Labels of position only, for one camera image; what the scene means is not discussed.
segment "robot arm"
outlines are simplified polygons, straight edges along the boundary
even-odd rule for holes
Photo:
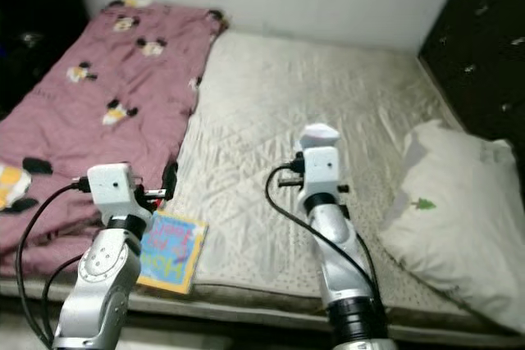
[[[142,186],[136,187],[128,164],[92,167],[88,181],[106,228],[80,260],[52,347],[112,350],[139,278],[140,240],[153,226],[155,206],[149,200],[164,198],[166,190],[144,192]]]
[[[339,153],[335,144],[339,133],[330,126],[307,126],[296,145],[291,168],[298,179],[280,180],[279,186],[300,186],[298,208],[308,217],[310,226],[351,257],[358,270],[331,245],[314,237],[320,269],[323,305],[331,323],[336,349],[395,349],[388,339],[386,316],[378,291],[363,277],[367,267],[358,254],[354,225],[345,217],[339,185]]]

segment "quilted mattress cover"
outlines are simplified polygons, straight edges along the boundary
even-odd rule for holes
[[[404,136],[433,118],[453,123],[411,54],[226,32],[209,57],[179,156],[176,195],[167,205],[210,225],[194,289],[178,298],[139,288],[130,309],[327,330],[310,235],[263,196],[267,174],[292,158],[302,128],[326,122],[341,132],[341,179],[351,190],[344,200],[376,264],[390,334],[448,344],[521,343],[401,270],[377,240],[401,181]],[[296,190],[272,192],[298,214]],[[38,297],[42,280],[26,287]],[[70,289],[55,286],[50,298],[64,299]],[[14,281],[2,280],[1,290],[15,295]]]

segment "pillow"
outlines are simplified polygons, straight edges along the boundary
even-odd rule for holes
[[[525,214],[512,148],[440,125],[406,136],[404,181],[379,239],[430,286],[525,334]]]

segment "dark furniture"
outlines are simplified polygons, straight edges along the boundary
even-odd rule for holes
[[[82,0],[0,0],[0,119],[80,35]]]
[[[525,0],[448,0],[419,57],[469,132],[525,160]]]

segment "book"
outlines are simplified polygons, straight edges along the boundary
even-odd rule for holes
[[[208,224],[163,211],[155,211],[153,219],[153,228],[141,241],[138,283],[187,294]]]

